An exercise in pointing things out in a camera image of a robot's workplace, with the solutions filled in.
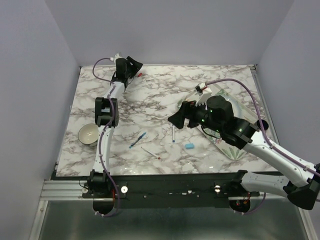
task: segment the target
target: cable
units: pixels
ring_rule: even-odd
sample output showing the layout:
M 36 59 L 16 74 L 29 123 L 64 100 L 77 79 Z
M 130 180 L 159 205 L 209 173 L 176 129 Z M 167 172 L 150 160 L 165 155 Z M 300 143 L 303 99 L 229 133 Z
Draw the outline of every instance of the cable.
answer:
M 255 209 L 252 209 L 251 211 L 247 211 L 247 212 L 238 212 L 238 211 L 235 211 L 235 210 L 234 210 L 234 212 L 235 212 L 235 213 L 239 213 L 239 214 L 241 214 L 241 215 L 253 214 L 254 212 L 256 212 L 256 211 L 262 206 L 262 204 L 263 204 L 264 201 L 266 200 L 266 196 L 267 196 L 267 193 L 265 192 L 265 193 L 263 194 L 263 198 L 262 198 L 261 202 L 259 203 L 259 205 L 258 205 Z
M 261 114 L 260 114 L 260 110 L 259 110 L 259 107 L 256 103 L 256 100 L 255 100 L 255 97 L 254 95 L 252 94 L 252 92 L 246 87 L 246 85 L 244 85 L 242 82 L 240 82 L 239 80 L 236 80 L 236 79 L 233 79 L 233 78 L 224 78 L 224 79 L 220 79 L 220 80 L 212 80 L 212 81 L 206 81 L 205 82 L 205 85 L 206 86 L 209 86 L 211 84 L 217 84 L 217 83 L 220 83 L 220 82 L 225 82 L 225 81 L 231 81 L 231 82 L 236 82 L 238 84 L 240 84 L 242 87 L 245 88 L 245 90 L 248 92 L 248 94 L 250 95 L 252 101 L 253 101 L 253 104 L 254 104 L 254 108 L 255 108 L 255 111 L 256 111 L 256 114 L 258 116 L 258 120 L 259 120 L 259 123 L 260 123 L 260 128 L 261 128 L 261 131 L 262 131 L 262 135 L 264 137 L 264 140 L 268 143 L 269 146 L 272 146 L 273 144 L 270 142 L 267 134 L 266 134 L 266 131 L 265 131 L 265 128 L 264 128 L 264 125 L 263 125 L 263 122 L 262 122 L 262 118 L 261 118 Z M 299 161 L 295 160 L 294 158 L 292 158 L 291 156 L 287 155 L 286 153 L 284 153 L 283 151 L 281 151 L 280 149 L 278 149 L 276 146 L 273 146 L 272 149 L 274 149 L 278 154 L 280 154 L 281 156 L 287 158 L 289 161 L 291 161 L 292 163 L 298 165 L 299 167 L 303 168 L 304 170 L 307 170 L 308 172 L 316 175 L 317 177 L 320 178 L 320 173 L 308 168 L 307 166 L 303 165 L 302 163 L 300 163 Z
M 135 77 L 132 78 L 131 82 L 128 83 L 128 86 L 134 81 Z
M 205 129 L 204 129 L 204 126 L 202 126 L 202 125 L 201 125 L 201 129 L 202 129 L 202 132 L 203 132 L 204 134 L 206 134 L 206 135 L 208 135 L 208 136 L 210 136 L 210 137 L 213 137 L 213 138 L 215 138 L 215 139 L 220 139 L 220 138 L 221 138 L 221 137 L 216 137 L 216 136 L 213 136 L 213 135 L 207 133 L 207 132 L 205 131 Z
M 114 104 L 113 104 L 113 102 L 112 102 L 112 100 L 111 100 L 111 98 L 110 98 L 110 94 L 115 90 L 116 86 L 115 86 L 115 84 L 114 84 L 112 81 L 107 80 L 107 79 L 104 79 L 104 78 L 101 78 L 101 77 L 98 77 L 98 76 L 95 74 L 96 65 L 97 65 L 100 61 L 102 61 L 102 60 L 110 60 L 110 58 L 105 57 L 105 58 L 101 58 L 101 59 L 99 59 L 98 61 L 96 61 L 95 64 L 93 65 L 93 68 L 92 68 L 92 74 L 93 74 L 93 76 L 94 76 L 96 79 L 99 79 L 99 80 L 102 80 L 102 81 L 106 81 L 106 82 L 109 82 L 109 83 L 111 84 L 112 89 L 111 89 L 111 91 L 109 92 L 109 94 L 107 95 L 107 98 L 108 98 L 108 100 L 109 100 L 109 102 L 110 102 L 110 106 L 111 106 L 111 109 L 112 109 L 112 113 L 114 113 L 114 112 L 115 112 L 115 106 L 114 106 Z M 118 212 L 118 210 L 120 209 L 120 194 L 119 194 L 119 190 L 118 190 L 118 187 L 117 187 L 115 181 L 113 180 L 113 178 L 112 178 L 111 175 L 109 174 L 109 172 L 108 172 L 108 170 L 107 170 L 107 168 L 106 168 L 106 166 L 105 166 L 105 164 L 104 164 L 104 160 L 103 160 L 103 158 L 102 158 L 103 155 L 102 155 L 102 151 L 101 151 L 102 137 L 103 137 L 103 135 L 105 134 L 107 127 L 113 122 L 114 118 L 115 118 L 115 115 L 112 114 L 112 118 L 109 120 L 109 122 L 104 126 L 104 128 L 103 128 L 103 130 L 102 130 L 102 133 L 101 133 L 100 139 L 99 139 L 98 152 L 99 152 L 99 158 L 100 158 L 100 163 L 101 163 L 101 165 L 102 165 L 102 168 L 103 168 L 103 170 L 105 171 L 107 177 L 110 179 L 110 181 L 111 181 L 111 183 L 112 183 L 112 185 L 113 185 L 113 187 L 114 187 L 114 189 L 115 189 L 115 192 L 116 192 L 116 195 L 117 195 L 117 206 L 116 206 L 116 208 L 115 208 L 115 212 L 110 213 L 110 214 L 109 214 L 109 213 L 108 213 L 108 214 L 101 214 L 101 213 L 99 213 L 99 212 L 96 212 L 96 214 L 99 214 L 99 215 L 101 215 L 102 217 L 112 217 L 112 216 L 116 215 L 117 212 Z
M 82 187 L 82 188 L 84 188 L 84 189 L 89 190 L 89 188 L 88 188 L 87 186 L 81 185 L 80 181 L 82 180 L 82 178 L 87 178 L 87 177 L 86 177 L 86 176 L 83 176 L 83 177 L 81 177 L 81 178 L 79 179 L 79 186 Z

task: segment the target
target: transparent plate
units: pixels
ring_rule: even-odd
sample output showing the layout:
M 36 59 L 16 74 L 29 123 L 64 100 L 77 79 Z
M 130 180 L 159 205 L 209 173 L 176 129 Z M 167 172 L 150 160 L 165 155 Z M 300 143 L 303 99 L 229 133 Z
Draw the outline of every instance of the transparent plate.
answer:
M 258 116 L 254 112 L 252 112 L 249 108 L 243 105 L 236 97 L 232 96 L 230 93 L 228 93 L 226 90 L 221 88 L 219 85 L 212 84 L 209 87 L 212 90 L 212 96 L 220 95 L 220 96 L 223 96 L 227 101 L 231 102 L 235 117 L 246 119 L 251 123 L 255 123 L 258 120 Z M 198 96 L 198 93 L 196 90 L 194 90 L 193 92 L 189 93 L 186 97 L 182 98 L 177 103 L 177 108 L 178 109 L 180 108 L 183 101 L 194 101 L 197 99 L 197 96 Z M 197 128 L 199 131 L 202 132 L 200 126 L 198 126 Z M 215 131 L 211 131 L 208 128 L 205 128 L 205 131 L 208 134 L 211 134 L 217 138 L 220 137 L 218 133 L 216 133 Z M 216 145 L 217 148 L 220 149 L 231 160 L 239 160 L 246 154 L 246 151 L 240 150 L 235 146 L 230 146 L 221 138 L 217 139 L 217 138 L 208 136 L 206 134 L 204 134 L 204 136 L 208 138 L 214 145 Z

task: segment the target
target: white bowl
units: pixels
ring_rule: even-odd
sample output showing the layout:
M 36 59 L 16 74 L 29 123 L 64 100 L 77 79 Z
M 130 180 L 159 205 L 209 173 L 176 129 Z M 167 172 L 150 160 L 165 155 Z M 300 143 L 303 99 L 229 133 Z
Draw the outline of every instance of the white bowl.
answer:
M 99 131 L 98 126 L 93 123 L 84 125 L 78 133 L 79 141 L 84 145 L 89 145 L 90 147 L 96 146 L 98 142 Z

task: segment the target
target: blue eraser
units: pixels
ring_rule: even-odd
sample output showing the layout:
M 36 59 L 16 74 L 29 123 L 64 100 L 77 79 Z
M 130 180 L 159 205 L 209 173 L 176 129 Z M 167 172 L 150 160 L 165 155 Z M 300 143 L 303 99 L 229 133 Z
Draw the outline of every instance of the blue eraser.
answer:
M 185 148 L 186 148 L 186 149 L 194 149 L 194 148 L 195 148 L 195 145 L 194 145 L 193 143 L 187 143 L 187 144 L 185 145 Z

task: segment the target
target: metal frame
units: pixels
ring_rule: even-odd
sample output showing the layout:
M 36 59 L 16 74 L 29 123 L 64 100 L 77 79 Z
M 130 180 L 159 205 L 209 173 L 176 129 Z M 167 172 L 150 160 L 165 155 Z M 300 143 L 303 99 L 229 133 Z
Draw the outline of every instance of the metal frame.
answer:
M 279 143 L 277 138 L 277 134 L 275 131 L 274 124 L 272 122 L 272 118 L 270 116 L 264 95 L 261 90 L 261 86 L 257 76 L 257 69 L 255 65 L 250 66 L 251 74 L 256 85 L 258 94 L 260 96 L 262 106 L 265 109 L 265 114 L 267 120 L 269 122 L 270 131 L 272 133 L 273 139 L 276 143 Z M 41 229 L 44 223 L 47 206 L 49 201 L 93 201 L 91 198 L 83 198 L 82 194 L 85 193 L 85 189 L 80 186 L 80 184 L 84 184 L 86 181 L 80 180 L 46 180 L 43 183 L 38 208 L 35 214 L 34 222 L 32 225 L 32 229 L 30 232 L 30 240 L 39 239 L 41 234 Z M 252 199 L 261 199 L 262 196 L 252 197 Z M 280 199 L 282 197 L 267 194 L 268 199 Z M 230 197 L 229 200 L 238 200 L 243 199 L 243 197 Z M 111 198 L 95 198 L 94 201 L 112 201 Z M 309 240 L 318 240 L 315 228 L 313 226 L 312 220 L 310 218 L 309 212 L 307 210 L 303 210 L 301 208 L 298 209 L 301 215 L 302 223 L 305 228 L 307 237 Z

